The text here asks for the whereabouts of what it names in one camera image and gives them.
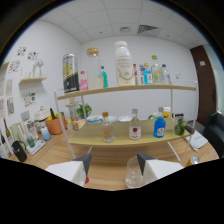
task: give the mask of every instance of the ceiling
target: ceiling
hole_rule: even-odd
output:
[[[113,36],[151,36],[186,48],[208,44],[194,26],[169,8],[149,0],[75,0],[42,16],[80,43]],[[139,26],[155,27],[138,33]]]

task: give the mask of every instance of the wooden shelf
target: wooden shelf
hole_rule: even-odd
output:
[[[67,99],[76,96],[85,96],[97,93],[109,93],[109,92],[116,92],[116,91],[126,91],[126,90],[144,90],[144,89],[179,89],[179,90],[190,90],[196,91],[194,87],[187,87],[187,86],[174,86],[174,85],[134,85],[134,86],[122,86],[122,87],[111,87],[105,89],[95,89],[95,90],[88,90],[88,91],[75,91],[71,93],[67,93],[64,96],[59,96],[58,100]]]
[[[44,79],[47,79],[47,77],[21,79],[19,84],[30,83],[30,82],[41,82]]]
[[[1,67],[1,71],[7,69],[8,65],[9,65],[9,62],[5,62]]]
[[[185,130],[184,135],[178,136],[173,133],[174,119],[165,118],[166,129],[165,135],[162,138],[153,136],[155,120],[142,120],[141,121],[141,139],[133,141],[129,139],[129,122],[114,122],[115,141],[105,143],[102,140],[102,127],[101,123],[86,123],[77,133],[69,139],[70,144],[86,147],[99,147],[99,148],[127,148],[127,147],[140,147],[147,146],[152,143],[167,142],[178,138],[190,136],[190,133]]]

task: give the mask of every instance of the table surface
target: table surface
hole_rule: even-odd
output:
[[[68,138],[71,138],[75,131],[66,130],[66,133]],[[71,161],[73,157],[66,144],[63,133],[52,135],[51,137],[49,141],[46,141],[46,145],[36,154],[30,155],[27,153],[27,160],[24,163],[45,170],[49,165]],[[182,158],[187,142],[183,138],[180,138],[172,140],[170,143],[178,156]],[[77,158],[87,154],[89,151],[89,147],[75,145],[72,145],[72,149]],[[137,155],[137,152],[142,152],[159,160],[178,162],[167,142],[156,142],[150,143],[148,146],[129,148],[94,147],[91,151],[92,160],[88,171],[89,182],[84,185],[84,188],[108,191],[128,189],[125,184],[126,165],[131,157]],[[192,155],[199,156],[199,164],[219,159],[214,148],[210,143],[207,143],[200,148],[199,152],[195,152],[189,146],[180,164],[185,167]],[[11,156],[10,159],[18,161],[15,156]]]

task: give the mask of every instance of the poster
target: poster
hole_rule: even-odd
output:
[[[0,78],[0,96],[4,95],[5,78]]]
[[[5,106],[4,106],[4,99],[0,99],[0,118],[5,117]]]
[[[26,52],[26,47],[20,47],[17,50],[16,56],[24,56],[25,55],[25,52]]]
[[[13,103],[13,97],[10,96],[8,99],[7,99],[7,108],[8,108],[8,115],[12,115],[14,114],[14,103]]]
[[[18,72],[19,71],[20,60],[10,62],[8,72]]]
[[[27,93],[24,95],[24,103],[25,107],[29,107],[31,105],[36,104],[36,96],[35,93]]]
[[[36,61],[38,53],[36,51],[30,51],[28,54],[28,61]]]
[[[12,79],[9,79],[6,82],[5,96],[8,97],[11,95],[12,95]]]

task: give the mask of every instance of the potted plant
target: potted plant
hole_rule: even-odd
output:
[[[88,117],[92,112],[92,108],[89,106],[88,103],[85,105],[85,110],[86,110],[86,116]],[[76,113],[80,119],[84,119],[82,104],[79,104],[79,108],[76,109]]]

